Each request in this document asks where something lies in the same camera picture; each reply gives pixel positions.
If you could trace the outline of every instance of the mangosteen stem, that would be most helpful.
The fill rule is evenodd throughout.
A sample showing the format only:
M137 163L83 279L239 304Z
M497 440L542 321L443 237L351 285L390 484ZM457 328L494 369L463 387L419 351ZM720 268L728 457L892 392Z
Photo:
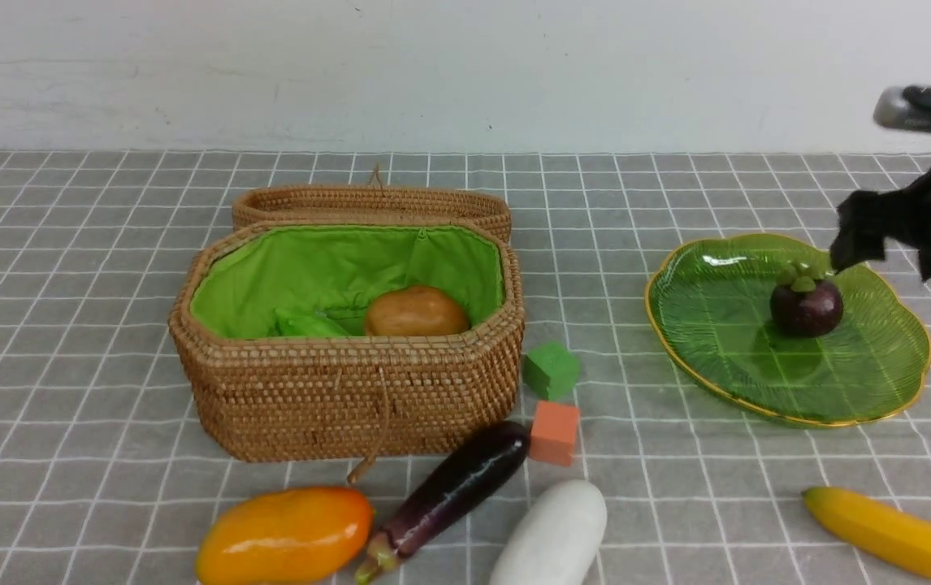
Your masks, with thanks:
M797 277L791 285L791 290L796 293L811 293L815 289L816 281L807 276Z
M787 264L780 270L780 274L777 274L777 285L790 286L794 284L799 276L797 267L793 266L793 264Z

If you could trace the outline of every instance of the toy vegetable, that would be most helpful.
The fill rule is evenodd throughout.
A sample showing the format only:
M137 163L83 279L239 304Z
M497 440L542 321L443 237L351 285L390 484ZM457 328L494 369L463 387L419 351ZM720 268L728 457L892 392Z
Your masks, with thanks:
M201 585L313 583L346 566L372 528L368 500L349 487L288 489L222 514L198 549Z
M518 422L480 430L429 474L368 542L354 574L369 585L397 569L437 535L501 488L527 459L530 434ZM439 575L433 575L440 581Z
M585 480L537 499L502 548L487 585L581 585L606 531L606 500Z

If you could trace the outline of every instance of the orange cube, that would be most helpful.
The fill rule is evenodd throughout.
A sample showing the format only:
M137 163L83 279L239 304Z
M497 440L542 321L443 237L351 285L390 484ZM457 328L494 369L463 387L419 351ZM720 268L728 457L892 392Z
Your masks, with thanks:
M572 466L580 422L581 412L576 406L539 400L534 410L528 456L536 462Z

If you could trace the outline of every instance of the orange mango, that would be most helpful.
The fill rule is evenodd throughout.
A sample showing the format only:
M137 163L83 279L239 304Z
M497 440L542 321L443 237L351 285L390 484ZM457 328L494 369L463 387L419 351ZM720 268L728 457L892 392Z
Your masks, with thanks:
M357 489L292 488L239 503L217 518L198 548L202 585L313 583L365 547L374 510Z

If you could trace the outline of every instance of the green cube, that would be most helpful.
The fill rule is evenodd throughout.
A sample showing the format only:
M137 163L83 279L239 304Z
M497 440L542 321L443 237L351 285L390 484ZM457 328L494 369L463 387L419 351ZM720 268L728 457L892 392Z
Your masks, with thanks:
M558 400L572 392L580 375L580 360L557 341L533 348L524 359L524 382L541 400Z

